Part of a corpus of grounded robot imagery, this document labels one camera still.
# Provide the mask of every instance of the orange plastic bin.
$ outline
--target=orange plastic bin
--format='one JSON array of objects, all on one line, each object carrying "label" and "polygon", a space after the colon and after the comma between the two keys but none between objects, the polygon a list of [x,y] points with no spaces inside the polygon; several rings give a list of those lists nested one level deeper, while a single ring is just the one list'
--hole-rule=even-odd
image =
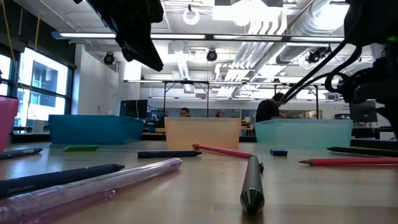
[{"label": "orange plastic bin", "polygon": [[0,152],[6,148],[14,118],[18,113],[18,104],[16,98],[0,96]]},{"label": "orange plastic bin", "polygon": [[190,150],[193,143],[237,149],[239,118],[165,118],[168,149]]}]

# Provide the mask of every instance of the plastic bin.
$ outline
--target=plastic bin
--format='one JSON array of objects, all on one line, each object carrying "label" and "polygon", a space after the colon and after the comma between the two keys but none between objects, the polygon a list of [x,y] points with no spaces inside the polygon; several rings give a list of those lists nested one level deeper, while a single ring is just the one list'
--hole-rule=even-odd
[{"label": "plastic bin", "polygon": [[0,96],[0,152],[6,148],[14,118],[18,114],[19,100]]},{"label": "plastic bin", "polygon": [[127,116],[50,115],[54,144],[127,144],[139,141],[143,121]]},{"label": "plastic bin", "polygon": [[273,119],[256,123],[259,144],[275,149],[348,147],[352,120]]},{"label": "plastic bin", "polygon": [[239,118],[165,118],[167,147],[190,150],[192,144],[236,149],[239,144]]}]

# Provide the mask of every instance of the person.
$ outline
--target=person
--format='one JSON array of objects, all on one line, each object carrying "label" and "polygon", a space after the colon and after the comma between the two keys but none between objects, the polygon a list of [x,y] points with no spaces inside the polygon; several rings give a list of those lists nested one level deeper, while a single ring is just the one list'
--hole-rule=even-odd
[{"label": "person", "polygon": [[183,117],[183,118],[191,117],[191,115],[189,113],[189,109],[188,108],[181,108],[180,109],[180,117]]},{"label": "person", "polygon": [[261,101],[257,108],[256,122],[286,118],[286,115],[279,112],[279,107],[282,106],[281,99],[283,96],[283,93],[277,93],[272,99]]},{"label": "person", "polygon": [[216,118],[224,118],[224,117],[225,117],[225,115],[222,111],[217,112]]}]

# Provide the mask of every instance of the pink container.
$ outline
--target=pink container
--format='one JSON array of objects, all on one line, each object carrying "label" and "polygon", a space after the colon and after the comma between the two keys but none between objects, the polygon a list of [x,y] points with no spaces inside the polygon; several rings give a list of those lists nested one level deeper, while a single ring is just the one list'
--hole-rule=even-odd
[{"label": "pink container", "polygon": [[18,99],[0,96],[0,152],[6,148],[14,118],[18,114]]}]

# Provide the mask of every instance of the blue plastic bin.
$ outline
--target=blue plastic bin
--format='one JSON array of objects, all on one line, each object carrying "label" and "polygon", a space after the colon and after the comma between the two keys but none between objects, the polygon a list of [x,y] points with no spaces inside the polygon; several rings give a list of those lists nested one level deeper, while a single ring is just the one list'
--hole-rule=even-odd
[{"label": "blue plastic bin", "polygon": [[50,115],[54,144],[127,144],[139,141],[143,121],[127,116]]},{"label": "blue plastic bin", "polygon": [[257,142],[273,149],[348,147],[352,120],[273,119],[255,125]]}]

